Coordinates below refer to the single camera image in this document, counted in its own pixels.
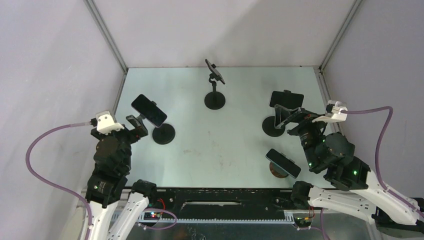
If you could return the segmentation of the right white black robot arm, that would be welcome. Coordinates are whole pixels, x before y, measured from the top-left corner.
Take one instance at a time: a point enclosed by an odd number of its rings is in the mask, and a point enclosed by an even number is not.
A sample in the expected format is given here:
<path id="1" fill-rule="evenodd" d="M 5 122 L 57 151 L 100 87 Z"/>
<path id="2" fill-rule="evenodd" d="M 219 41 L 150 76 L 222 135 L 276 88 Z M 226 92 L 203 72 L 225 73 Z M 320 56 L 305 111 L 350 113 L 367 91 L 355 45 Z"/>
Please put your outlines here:
<path id="1" fill-rule="evenodd" d="M 329 101 L 325 114 L 302 107 L 289 109 L 277 104 L 275 128 L 289 123 L 288 130 L 300 138 L 309 171 L 323 173 L 336 192 L 305 181 L 292 187 L 290 201 L 297 209 L 330 209 L 368 222 L 381 233 L 399 239 L 424 234 L 424 200 L 407 197 L 386 184 L 379 167 L 370 168 L 355 156 L 355 146 L 340 132 L 324 134 L 328 123 L 343 122 L 351 111 L 340 101 Z"/>

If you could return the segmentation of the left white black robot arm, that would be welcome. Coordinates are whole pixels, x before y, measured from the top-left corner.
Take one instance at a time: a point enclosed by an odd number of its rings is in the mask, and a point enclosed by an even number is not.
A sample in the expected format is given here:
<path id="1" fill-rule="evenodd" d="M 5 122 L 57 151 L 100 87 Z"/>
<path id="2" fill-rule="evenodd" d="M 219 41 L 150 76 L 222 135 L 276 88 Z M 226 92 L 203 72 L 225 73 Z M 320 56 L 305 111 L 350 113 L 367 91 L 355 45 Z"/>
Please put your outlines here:
<path id="1" fill-rule="evenodd" d="M 125 240 L 143 210 L 158 202 L 156 184 L 139 179 L 131 187 L 123 212 L 110 226 L 131 170 L 132 144 L 149 134 L 141 118 L 129 115 L 126 120 L 133 129 L 117 122 L 107 110 L 92 120 L 94 128 L 90 133 L 98 143 L 85 194 L 89 240 Z"/>

